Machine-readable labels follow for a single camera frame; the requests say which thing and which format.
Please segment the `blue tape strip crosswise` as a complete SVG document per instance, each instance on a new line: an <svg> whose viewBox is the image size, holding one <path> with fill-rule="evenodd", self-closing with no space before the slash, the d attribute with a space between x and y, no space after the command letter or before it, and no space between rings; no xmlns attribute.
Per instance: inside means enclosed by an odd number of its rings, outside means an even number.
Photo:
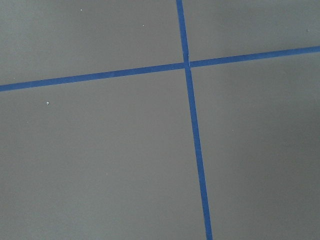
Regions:
<svg viewBox="0 0 320 240"><path fill-rule="evenodd" d="M222 65L222 64L229 64L229 63L236 63L236 62L246 62L246 61L255 61L255 60L261 60L261 59L294 56L294 55L313 54L313 53L319 53L319 52L320 52L319 46L311 46L311 47L303 47L303 48L294 48L294 49L286 49L286 50L277 50L277 51L268 51L268 52L260 52L260 53L244 54L244 55L194 60L189 62L189 66L191 68L197 68L197 67ZM17 83L1 85L0 91L8 92L8 91L22 90L22 89L29 89L29 88L38 88L38 87L87 82L87 81L94 81L94 80L101 80L101 79L108 79L108 78L181 70L184 68L185 68L184 63L179 62L179 63L170 63L170 64L164 64L164 65L146 66L146 67L122 69L122 70L115 70L115 71L75 75L75 76L17 82Z"/></svg>

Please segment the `blue tape strip lengthwise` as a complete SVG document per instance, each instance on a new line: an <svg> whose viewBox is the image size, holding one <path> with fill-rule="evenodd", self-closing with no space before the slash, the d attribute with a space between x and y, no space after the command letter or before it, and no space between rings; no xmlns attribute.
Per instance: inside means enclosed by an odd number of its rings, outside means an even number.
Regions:
<svg viewBox="0 0 320 240"><path fill-rule="evenodd" d="M189 104L191 127L192 127L192 134L193 134L193 143L194 143L194 151L195 151L195 158L196 158L201 205L202 205L202 212L203 212L205 237L207 240L212 240L213 232L212 232L212 226L211 226L210 207L208 202L206 175L205 175L205 168L203 163L202 146L201 146L195 92L194 92L194 85L193 85L193 76L192 76L192 70L190 66L185 14L184 14L183 2L181 0L176 1L176 8L177 8L177 15L178 15L183 65L184 65L186 88L187 88L187 95L188 95L188 104Z"/></svg>

